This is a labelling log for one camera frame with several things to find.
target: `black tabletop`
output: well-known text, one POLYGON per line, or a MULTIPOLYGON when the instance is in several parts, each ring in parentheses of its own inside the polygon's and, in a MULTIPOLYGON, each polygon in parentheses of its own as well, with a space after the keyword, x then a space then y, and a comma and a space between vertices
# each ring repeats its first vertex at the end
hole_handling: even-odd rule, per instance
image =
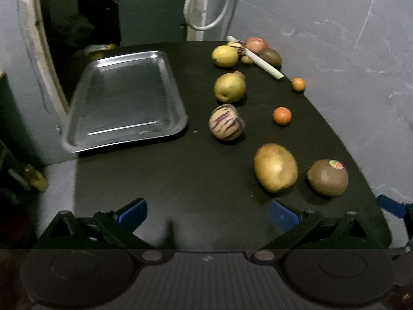
POLYGON ((276 80, 258 66, 239 63, 247 96, 237 105, 245 134, 220 143, 209 131, 208 119, 218 106, 213 85, 230 72, 214 66, 212 50, 219 42, 160 43, 119 48, 110 55, 142 50, 168 54, 185 110, 187 128, 162 140, 96 150, 79 158, 75 213, 91 216, 100 209, 116 210, 134 198, 148 203, 148 219, 135 232, 155 246, 192 250, 252 249, 280 234, 269 219, 273 198, 304 211, 340 217, 354 210, 365 217, 385 246, 391 243, 387 223, 357 164, 305 94, 292 90, 287 78, 276 80), (272 120, 277 107, 292 112, 291 124, 272 120), (265 192, 253 172, 253 156, 265 143, 278 143, 295 157, 296 184, 278 194, 265 192), (319 159, 336 159, 348 171, 348 188, 326 200, 306 182, 306 172, 319 159))

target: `screw head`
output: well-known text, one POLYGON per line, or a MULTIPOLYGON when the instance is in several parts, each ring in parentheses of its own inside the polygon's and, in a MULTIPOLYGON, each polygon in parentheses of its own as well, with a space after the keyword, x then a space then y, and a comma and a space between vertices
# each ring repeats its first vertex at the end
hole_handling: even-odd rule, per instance
POLYGON ((255 258, 260 261, 271 261, 275 258, 275 254, 268 249, 261 249, 255 252, 255 258))
POLYGON ((142 258, 146 261, 155 262, 155 261, 159 261, 162 258, 162 254, 158 250, 150 249, 150 250, 143 252, 142 258))

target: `blue rubber pad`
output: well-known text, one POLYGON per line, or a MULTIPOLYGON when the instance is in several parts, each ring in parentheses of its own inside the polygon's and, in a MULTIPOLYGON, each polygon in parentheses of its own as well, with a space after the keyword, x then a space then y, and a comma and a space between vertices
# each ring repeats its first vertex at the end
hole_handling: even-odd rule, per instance
POLYGON ((403 218, 406 215, 406 205, 395 202, 385 195, 378 196, 376 203, 378 207, 394 214, 398 218, 403 218))
POLYGON ((121 213, 116 221, 128 231, 133 232, 145 221, 147 216, 148 205, 146 204, 146 201, 142 199, 137 204, 121 213))
POLYGON ((291 230, 300 223, 299 216, 296 213, 276 201, 271 203, 270 219, 282 233, 291 230))

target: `silver tray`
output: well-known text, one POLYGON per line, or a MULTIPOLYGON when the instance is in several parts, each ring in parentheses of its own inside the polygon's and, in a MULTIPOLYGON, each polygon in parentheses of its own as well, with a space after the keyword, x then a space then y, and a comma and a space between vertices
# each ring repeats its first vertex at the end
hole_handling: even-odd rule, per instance
POLYGON ((81 152, 170 136, 187 121, 166 53, 130 53, 86 67, 73 95, 62 143, 69 152, 81 152))

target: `small orange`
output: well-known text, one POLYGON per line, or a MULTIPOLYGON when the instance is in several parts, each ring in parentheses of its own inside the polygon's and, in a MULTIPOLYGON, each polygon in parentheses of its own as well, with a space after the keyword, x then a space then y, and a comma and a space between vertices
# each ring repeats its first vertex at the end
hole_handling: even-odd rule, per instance
POLYGON ((291 121, 291 118, 292 118, 292 114, 288 108, 278 107, 273 112, 273 119, 275 123, 279 125, 282 125, 282 126, 288 125, 291 121))
POLYGON ((303 92, 306 88, 306 82, 302 78, 294 78, 292 80, 292 88, 294 91, 303 92))

